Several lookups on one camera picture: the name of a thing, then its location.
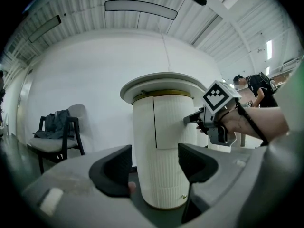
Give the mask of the grey chair black frame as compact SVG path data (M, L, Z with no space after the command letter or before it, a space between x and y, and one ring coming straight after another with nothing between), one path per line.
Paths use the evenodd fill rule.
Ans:
M44 173L43 160L48 160L52 163L59 163L68 159L68 150L76 149L80 155L85 155L85 150L81 140L81 131L83 129L83 121L86 117L86 108L83 104L75 104L67 108L70 112L73 121L75 135L73 139L67 137L67 123L62 139L41 139L31 138L28 147L38 156L38 164L40 173Z

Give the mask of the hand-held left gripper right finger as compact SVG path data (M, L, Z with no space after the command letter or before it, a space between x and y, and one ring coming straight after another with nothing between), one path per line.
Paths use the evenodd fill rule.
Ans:
M260 171L266 147L230 153L178 145L179 165L190 183L183 224L237 224Z

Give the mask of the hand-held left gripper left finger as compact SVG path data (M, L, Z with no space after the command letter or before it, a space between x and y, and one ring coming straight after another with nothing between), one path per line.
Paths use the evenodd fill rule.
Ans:
M132 148L72 158L45 172L23 193L51 227L124 227Z

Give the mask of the white door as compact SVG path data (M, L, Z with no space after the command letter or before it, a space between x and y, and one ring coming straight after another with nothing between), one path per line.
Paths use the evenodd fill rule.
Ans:
M21 91L19 94L19 100L17 105L17 118L16 118L16 135L17 139L25 143L25 130L24 130L24 121L26 115L26 104L29 96L29 91L32 84L32 71L33 69L29 69L24 78Z

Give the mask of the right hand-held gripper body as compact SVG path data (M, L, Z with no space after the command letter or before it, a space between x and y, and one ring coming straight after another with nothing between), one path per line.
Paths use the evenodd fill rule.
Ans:
M203 129L210 142L216 145L231 146L236 141L235 134L229 134L218 115L236 106L241 95L229 84L214 81L202 97L204 112L200 115Z

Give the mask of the person's right hand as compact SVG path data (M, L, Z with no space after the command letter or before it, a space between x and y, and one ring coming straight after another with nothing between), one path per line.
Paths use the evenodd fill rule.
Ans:
M198 123L196 129L198 129L201 133L204 133L205 135L208 135L209 128L206 128L203 124Z

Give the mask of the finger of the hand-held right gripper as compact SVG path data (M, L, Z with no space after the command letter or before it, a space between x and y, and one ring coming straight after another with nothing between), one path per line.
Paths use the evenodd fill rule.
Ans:
M204 117L204 110L199 110L191 115L188 115L183 118L183 122L185 124L196 124L197 122L201 122Z

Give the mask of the long ceiling lamp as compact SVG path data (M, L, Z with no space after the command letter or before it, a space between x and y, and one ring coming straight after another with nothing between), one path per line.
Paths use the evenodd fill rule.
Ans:
M138 0L108 0L104 4L105 11L135 11L157 15L175 20L178 12L168 7Z
M42 26L40 26L36 31L34 31L29 36L30 43L35 42L37 39L39 39L42 35L46 34L51 29L57 27L61 24L61 18L59 15L56 15L52 19L48 20L46 23L44 23Z

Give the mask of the white cabinet with wooden interior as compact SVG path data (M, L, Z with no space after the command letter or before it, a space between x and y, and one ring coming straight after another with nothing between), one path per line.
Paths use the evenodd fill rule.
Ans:
M156 209L182 206L188 198L189 181L178 162L178 147L157 149L153 98L190 97L195 113L204 110L202 97L209 87L188 75L153 73L133 79L120 91L121 98L133 107L134 151L141 194Z

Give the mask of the person's right forearm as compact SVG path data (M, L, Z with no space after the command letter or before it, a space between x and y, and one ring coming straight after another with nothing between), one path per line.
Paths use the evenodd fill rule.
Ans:
M269 142L289 131L288 124L280 107L251 107L245 108L245 111ZM248 120L240 115L236 109L218 112L217 119L223 123L229 133L237 132L259 138Z

